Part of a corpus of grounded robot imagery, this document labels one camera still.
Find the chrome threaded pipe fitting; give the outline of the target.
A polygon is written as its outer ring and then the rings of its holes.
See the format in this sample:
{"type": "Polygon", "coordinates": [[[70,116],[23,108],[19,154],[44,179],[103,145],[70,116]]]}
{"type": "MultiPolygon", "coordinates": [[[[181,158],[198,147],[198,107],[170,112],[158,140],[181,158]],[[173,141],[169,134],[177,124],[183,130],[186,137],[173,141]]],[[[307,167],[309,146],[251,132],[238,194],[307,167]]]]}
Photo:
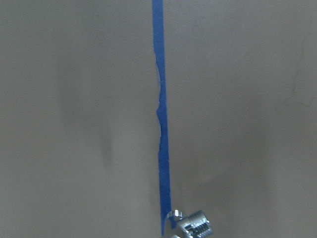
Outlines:
{"type": "Polygon", "coordinates": [[[162,238],[208,238],[212,233],[211,223],[201,210],[186,216],[175,209],[166,216],[162,238]]]}

